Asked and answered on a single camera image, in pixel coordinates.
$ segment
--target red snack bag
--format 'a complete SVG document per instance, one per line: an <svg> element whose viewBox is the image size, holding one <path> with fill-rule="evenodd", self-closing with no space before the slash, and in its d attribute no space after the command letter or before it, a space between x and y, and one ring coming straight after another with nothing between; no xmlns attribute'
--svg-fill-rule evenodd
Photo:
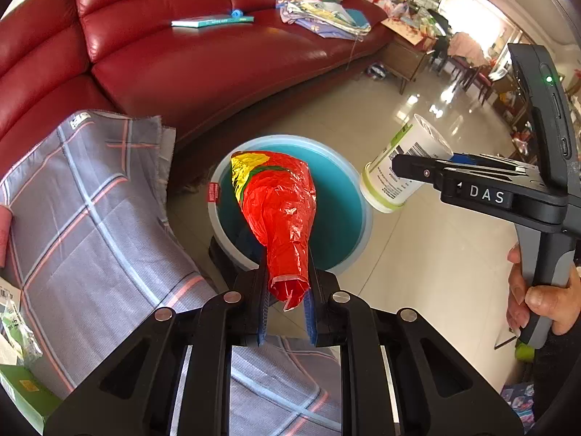
<svg viewBox="0 0 581 436"><path fill-rule="evenodd" d="M232 185L242 214L266 247L268 288L285 311L309 290L309 236L317 209L309 166L268 151L232 155Z"/></svg>

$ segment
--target gray handle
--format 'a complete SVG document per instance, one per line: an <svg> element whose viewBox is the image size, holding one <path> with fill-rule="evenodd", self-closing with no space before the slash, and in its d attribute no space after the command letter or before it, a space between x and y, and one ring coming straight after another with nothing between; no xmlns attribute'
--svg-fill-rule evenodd
<svg viewBox="0 0 581 436"><path fill-rule="evenodd" d="M525 226L515 226L521 245L522 276L527 286L566 287L576 241L560 233L541 233ZM529 324L521 328L519 339L534 349L540 349L544 346L552 325L552 320L531 311Z"/></svg>

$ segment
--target sofa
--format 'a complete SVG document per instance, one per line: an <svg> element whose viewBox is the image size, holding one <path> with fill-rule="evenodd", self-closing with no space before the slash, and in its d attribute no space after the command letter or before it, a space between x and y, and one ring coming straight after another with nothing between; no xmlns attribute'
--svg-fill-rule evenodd
<svg viewBox="0 0 581 436"><path fill-rule="evenodd" d="M26 0L0 21L0 178L69 114L159 114L176 129L171 185L269 122L363 70L393 38L386 15L363 41L283 24L275 0ZM254 23L186 29L171 20L239 8Z"/></svg>

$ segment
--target yellow patch on wrapper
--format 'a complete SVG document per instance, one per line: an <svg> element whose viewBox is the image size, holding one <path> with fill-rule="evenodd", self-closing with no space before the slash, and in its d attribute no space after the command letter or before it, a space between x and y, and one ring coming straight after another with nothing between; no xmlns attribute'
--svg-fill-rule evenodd
<svg viewBox="0 0 581 436"><path fill-rule="evenodd" d="M258 152L244 152L239 155L234 155L231 158L232 186L234 187L234 194L236 195L238 203L240 203L240 195L252 170L264 164L268 159L270 157L266 154L260 154Z"/></svg>

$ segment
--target silver bolt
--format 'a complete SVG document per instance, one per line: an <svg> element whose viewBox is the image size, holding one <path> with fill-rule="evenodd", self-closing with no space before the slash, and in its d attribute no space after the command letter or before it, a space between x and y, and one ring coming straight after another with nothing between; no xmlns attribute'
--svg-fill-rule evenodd
<svg viewBox="0 0 581 436"><path fill-rule="evenodd" d="M224 294L224 301L226 303L238 303L242 300L242 295L239 292L226 292Z"/></svg>
<svg viewBox="0 0 581 436"><path fill-rule="evenodd" d="M406 308L405 310L402 310L400 316L402 317L402 320L408 323L413 323L415 320L418 319L418 314L411 308Z"/></svg>
<svg viewBox="0 0 581 436"><path fill-rule="evenodd" d="M155 316L155 319L158 320L158 322L166 322L173 316L173 314L171 308L159 308L159 310L155 310L153 316Z"/></svg>
<svg viewBox="0 0 581 436"><path fill-rule="evenodd" d="M337 303L347 303L351 299L351 296L347 292L335 292L333 294L333 300Z"/></svg>

